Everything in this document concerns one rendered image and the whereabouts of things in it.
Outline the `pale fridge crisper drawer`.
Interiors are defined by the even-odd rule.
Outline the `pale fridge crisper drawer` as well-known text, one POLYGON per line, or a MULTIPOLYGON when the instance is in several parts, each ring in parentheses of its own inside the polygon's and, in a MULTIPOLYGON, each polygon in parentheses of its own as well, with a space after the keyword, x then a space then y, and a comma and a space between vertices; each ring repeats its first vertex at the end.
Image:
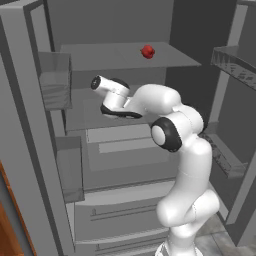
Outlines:
POLYGON ((169 160, 169 153, 154 143, 147 124, 88 129, 86 143, 92 171, 169 160))

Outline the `clear door bin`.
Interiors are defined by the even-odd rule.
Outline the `clear door bin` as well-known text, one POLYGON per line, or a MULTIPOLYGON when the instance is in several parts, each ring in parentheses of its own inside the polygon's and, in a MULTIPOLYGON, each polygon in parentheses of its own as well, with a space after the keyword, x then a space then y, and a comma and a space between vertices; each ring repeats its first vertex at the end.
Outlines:
POLYGON ((211 144, 213 158, 228 179, 244 176, 247 163, 242 163, 218 135, 202 133, 202 137, 211 144))
POLYGON ((238 56, 238 46, 213 49, 211 64, 256 91, 256 66, 238 56))
POLYGON ((57 165, 66 203, 84 200, 81 138, 57 137, 57 165))
POLYGON ((39 77, 44 105, 47 110, 71 107, 71 57, 68 53, 40 52, 39 77))

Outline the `brown wooden cupboard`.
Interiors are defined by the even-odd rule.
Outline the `brown wooden cupboard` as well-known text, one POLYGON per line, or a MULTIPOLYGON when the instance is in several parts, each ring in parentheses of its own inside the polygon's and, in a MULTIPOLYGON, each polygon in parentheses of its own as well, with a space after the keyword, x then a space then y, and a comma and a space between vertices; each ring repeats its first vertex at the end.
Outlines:
POLYGON ((1 161, 0 256, 37 256, 1 161))

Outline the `grey freezer drawer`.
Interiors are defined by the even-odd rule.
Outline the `grey freezer drawer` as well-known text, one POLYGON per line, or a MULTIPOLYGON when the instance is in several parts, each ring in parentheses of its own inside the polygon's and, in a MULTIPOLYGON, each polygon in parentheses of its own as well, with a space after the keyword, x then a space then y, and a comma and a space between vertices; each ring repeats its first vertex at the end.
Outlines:
POLYGON ((78 243, 110 243, 164 233, 156 214, 158 202, 173 181, 88 193, 75 204, 78 243))
POLYGON ((167 228, 159 228, 106 239, 78 241, 74 256, 154 256, 167 235, 167 228))

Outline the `grey fridge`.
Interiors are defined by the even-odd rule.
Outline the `grey fridge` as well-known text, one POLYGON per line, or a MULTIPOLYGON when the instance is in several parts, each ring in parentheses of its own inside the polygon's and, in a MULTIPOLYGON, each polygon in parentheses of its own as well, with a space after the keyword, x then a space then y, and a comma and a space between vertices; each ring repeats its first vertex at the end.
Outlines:
MULTIPOLYGON (((72 44, 166 42, 200 63, 200 66, 188 67, 74 71, 71 61, 71 107, 68 109, 72 108, 72 90, 91 88, 93 78, 100 75, 122 80, 129 86, 130 95, 146 84, 172 88, 180 94, 183 104, 203 115, 207 128, 218 80, 210 64, 212 53, 228 40, 236 1, 45 0, 50 42, 58 52, 63 53, 62 45, 72 44)), ((167 162, 92 171, 87 130, 66 130, 68 137, 81 138, 84 200, 88 193, 167 181, 175 183, 180 164, 177 152, 167 151, 167 162)))

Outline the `small red fruit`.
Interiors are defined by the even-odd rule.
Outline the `small red fruit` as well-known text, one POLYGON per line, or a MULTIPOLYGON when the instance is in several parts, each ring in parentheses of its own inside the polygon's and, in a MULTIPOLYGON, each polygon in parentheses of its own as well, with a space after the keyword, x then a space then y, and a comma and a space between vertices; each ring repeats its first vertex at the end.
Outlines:
POLYGON ((141 54, 146 59, 152 59, 155 54, 155 49, 151 45, 145 45, 141 50, 141 54))

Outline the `grey fridge door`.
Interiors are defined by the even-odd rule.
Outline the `grey fridge door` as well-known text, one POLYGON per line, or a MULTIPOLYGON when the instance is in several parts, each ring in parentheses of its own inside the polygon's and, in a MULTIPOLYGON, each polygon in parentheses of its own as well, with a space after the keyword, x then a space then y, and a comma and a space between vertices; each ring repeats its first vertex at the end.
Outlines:
MULTIPOLYGON (((237 1, 225 46, 238 46, 238 56, 256 66, 256 0, 237 1)), ((256 237, 256 91, 219 70, 209 134, 218 135, 247 169, 242 178, 228 179, 213 158, 210 182, 230 238, 245 246, 256 237)))
POLYGON ((39 53, 51 52, 43 0, 0 0, 0 159, 37 256, 74 256, 75 203, 57 165, 60 110, 45 108, 39 53))

